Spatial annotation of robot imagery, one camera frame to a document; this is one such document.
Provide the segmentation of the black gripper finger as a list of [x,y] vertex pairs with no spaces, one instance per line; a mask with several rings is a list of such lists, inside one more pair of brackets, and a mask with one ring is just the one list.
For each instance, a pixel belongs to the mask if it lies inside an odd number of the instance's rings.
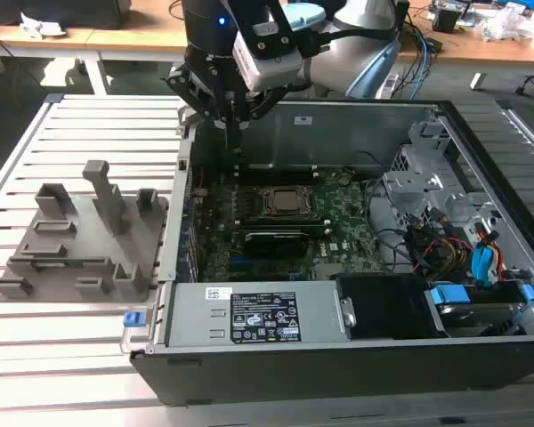
[[253,120],[265,116],[288,93],[287,86],[279,86],[256,95],[246,93],[235,99],[235,177],[239,178],[245,154],[241,148],[243,130]]
[[231,144],[236,135],[236,123],[233,120],[231,105],[222,92],[218,70],[212,67],[211,71],[211,89],[187,65],[172,68],[165,82],[196,113],[223,130],[223,146],[218,152],[219,163],[226,173],[233,173],[236,160]]

